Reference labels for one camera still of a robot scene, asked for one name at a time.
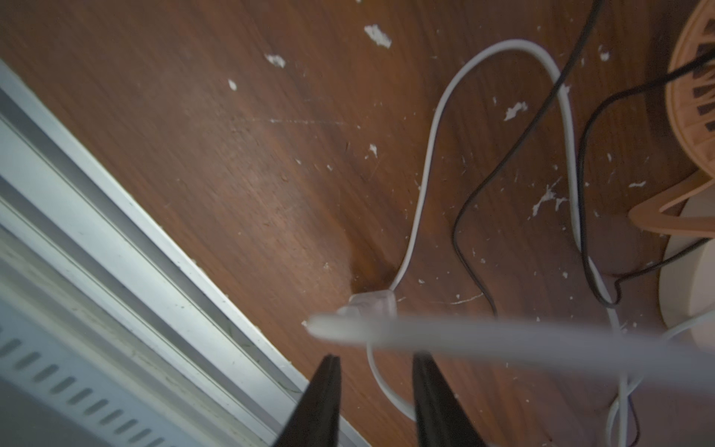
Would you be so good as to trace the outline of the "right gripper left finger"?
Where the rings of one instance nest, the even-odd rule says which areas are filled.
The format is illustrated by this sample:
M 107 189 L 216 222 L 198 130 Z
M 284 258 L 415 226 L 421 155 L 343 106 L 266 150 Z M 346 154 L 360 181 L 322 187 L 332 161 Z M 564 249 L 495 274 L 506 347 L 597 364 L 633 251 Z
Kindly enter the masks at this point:
M 342 368 L 340 358 L 323 358 L 275 447 L 335 447 L 339 441 Z

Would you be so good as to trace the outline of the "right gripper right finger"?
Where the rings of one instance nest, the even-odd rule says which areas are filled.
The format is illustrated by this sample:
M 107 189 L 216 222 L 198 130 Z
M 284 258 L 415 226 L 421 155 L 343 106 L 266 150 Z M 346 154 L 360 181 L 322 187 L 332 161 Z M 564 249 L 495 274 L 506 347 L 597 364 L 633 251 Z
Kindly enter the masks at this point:
M 419 446 L 487 447 L 429 353 L 413 356 L 413 398 Z

